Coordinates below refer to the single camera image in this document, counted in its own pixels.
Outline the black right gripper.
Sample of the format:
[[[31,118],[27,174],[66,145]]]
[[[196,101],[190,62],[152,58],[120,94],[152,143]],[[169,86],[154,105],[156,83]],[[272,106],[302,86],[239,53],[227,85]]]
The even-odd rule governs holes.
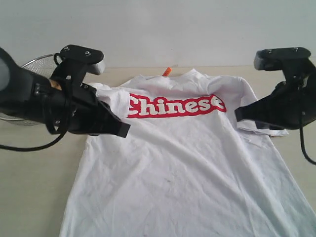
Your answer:
[[[316,120],[316,75],[278,83],[272,93],[235,110],[237,122],[253,120],[257,129],[297,130]]]

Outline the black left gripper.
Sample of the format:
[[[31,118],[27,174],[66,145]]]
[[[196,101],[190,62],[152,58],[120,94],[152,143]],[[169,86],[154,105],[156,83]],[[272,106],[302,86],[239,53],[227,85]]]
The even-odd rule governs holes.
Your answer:
[[[130,124],[97,98],[94,87],[63,81],[57,89],[47,79],[34,83],[32,121],[45,124],[51,134],[66,130],[72,134],[126,137],[130,129]]]

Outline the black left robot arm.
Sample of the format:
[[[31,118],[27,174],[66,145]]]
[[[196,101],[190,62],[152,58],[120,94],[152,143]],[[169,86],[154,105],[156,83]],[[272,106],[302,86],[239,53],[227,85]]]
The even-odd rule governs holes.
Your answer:
[[[97,90],[83,83],[87,73],[104,71],[100,50],[67,45],[58,53],[61,63],[50,78],[18,66],[0,51],[0,111],[46,125],[51,134],[112,134],[125,138],[130,125],[99,100]]]

